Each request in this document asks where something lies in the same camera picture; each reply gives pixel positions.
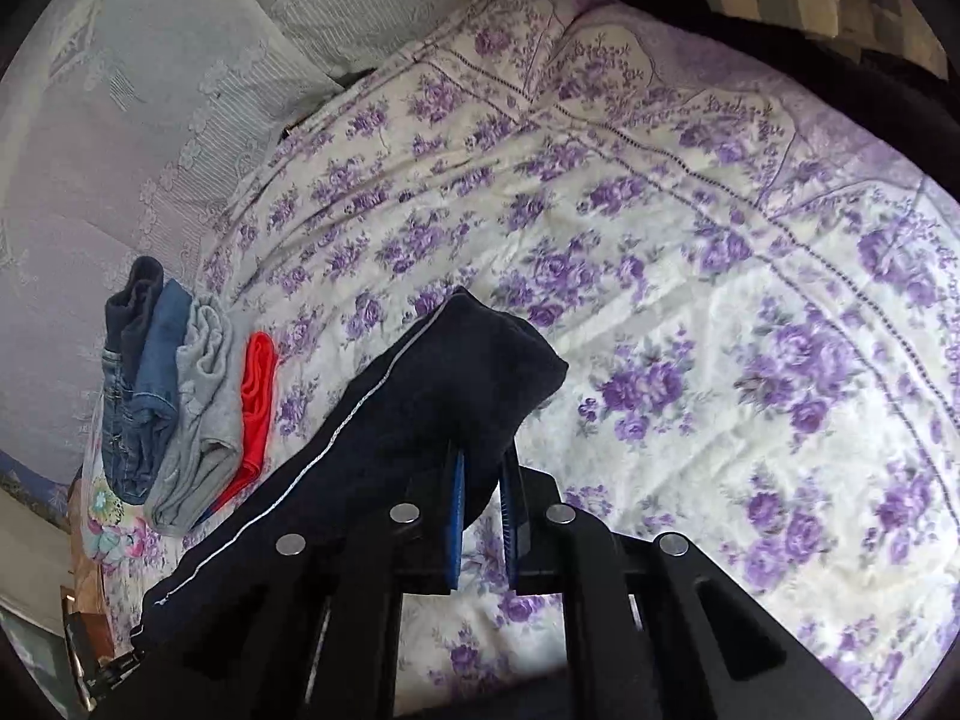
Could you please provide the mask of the dark navy pants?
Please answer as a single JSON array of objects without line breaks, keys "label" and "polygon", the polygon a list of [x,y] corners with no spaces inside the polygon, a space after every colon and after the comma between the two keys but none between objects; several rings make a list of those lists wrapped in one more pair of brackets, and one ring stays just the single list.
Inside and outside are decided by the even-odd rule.
[{"label": "dark navy pants", "polygon": [[308,559],[366,515],[404,497],[410,479],[466,462],[473,522],[498,484],[517,429],[565,382],[568,366],[521,317],[464,288],[417,320],[352,382],[301,450],[273,472],[143,599],[132,642],[164,644],[187,624],[283,571],[285,535]]}]

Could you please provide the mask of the folded red garment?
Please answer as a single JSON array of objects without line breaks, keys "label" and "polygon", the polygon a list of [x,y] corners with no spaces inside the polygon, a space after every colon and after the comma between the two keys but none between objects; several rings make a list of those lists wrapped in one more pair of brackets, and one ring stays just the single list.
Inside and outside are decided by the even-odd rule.
[{"label": "folded red garment", "polygon": [[262,475],[265,463],[278,353],[274,339],[265,332],[254,332],[247,340],[244,376],[241,382],[242,452],[235,476],[217,499],[203,512],[202,522],[236,499]]}]

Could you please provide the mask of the folded grey garment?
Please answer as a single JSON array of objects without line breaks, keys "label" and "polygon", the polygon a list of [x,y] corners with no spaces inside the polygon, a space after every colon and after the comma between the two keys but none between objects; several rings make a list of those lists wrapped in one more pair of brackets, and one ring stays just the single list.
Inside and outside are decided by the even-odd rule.
[{"label": "folded grey garment", "polygon": [[248,338],[247,319],[217,296],[190,304],[176,351],[178,424],[145,504],[146,522],[160,535],[187,535],[238,471]]}]

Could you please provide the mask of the purple floral bedspread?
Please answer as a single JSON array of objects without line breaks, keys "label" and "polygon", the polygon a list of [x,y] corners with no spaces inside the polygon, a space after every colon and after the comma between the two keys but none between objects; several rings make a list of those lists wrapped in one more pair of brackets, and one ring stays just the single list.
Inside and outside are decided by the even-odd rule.
[{"label": "purple floral bedspread", "polygon": [[455,288],[568,361],[517,436],[690,535],[872,715],[958,632],[958,206],[788,78],[613,0],[475,0],[296,127],[197,284],[278,353],[265,466]]}]

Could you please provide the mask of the folded blue jeans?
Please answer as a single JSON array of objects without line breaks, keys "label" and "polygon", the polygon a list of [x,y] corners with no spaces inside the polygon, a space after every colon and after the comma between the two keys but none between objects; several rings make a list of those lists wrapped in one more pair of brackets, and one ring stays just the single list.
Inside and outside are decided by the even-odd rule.
[{"label": "folded blue jeans", "polygon": [[178,424],[176,351],[190,304],[192,296],[176,280],[164,282],[132,385],[124,382],[119,361],[103,351],[101,457],[109,488],[125,504],[145,502]]}]

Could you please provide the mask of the colourful floral pink cloth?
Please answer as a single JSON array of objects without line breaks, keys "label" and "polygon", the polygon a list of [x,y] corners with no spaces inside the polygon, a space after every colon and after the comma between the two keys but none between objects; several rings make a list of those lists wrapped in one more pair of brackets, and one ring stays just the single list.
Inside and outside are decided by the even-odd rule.
[{"label": "colourful floral pink cloth", "polygon": [[83,465],[80,532],[85,554],[106,572],[163,561],[164,539],[146,523],[140,507],[125,504],[109,488],[99,452]]}]

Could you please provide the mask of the folded dark navy garment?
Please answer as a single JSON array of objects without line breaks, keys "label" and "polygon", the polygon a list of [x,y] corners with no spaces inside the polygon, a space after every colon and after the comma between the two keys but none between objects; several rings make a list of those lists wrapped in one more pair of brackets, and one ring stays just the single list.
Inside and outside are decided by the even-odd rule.
[{"label": "folded dark navy garment", "polygon": [[124,288],[112,294],[104,305],[104,351],[119,361],[128,385],[137,377],[149,324],[163,286],[163,266],[153,257],[142,255],[133,261]]}]

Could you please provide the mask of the white lace pillow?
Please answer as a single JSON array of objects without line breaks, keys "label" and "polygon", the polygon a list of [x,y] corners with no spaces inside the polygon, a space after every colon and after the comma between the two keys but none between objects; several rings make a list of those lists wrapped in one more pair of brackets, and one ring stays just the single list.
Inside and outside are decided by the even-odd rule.
[{"label": "white lace pillow", "polygon": [[80,465],[103,305],[194,276],[281,131],[467,0],[52,0],[2,83],[2,447]]}]

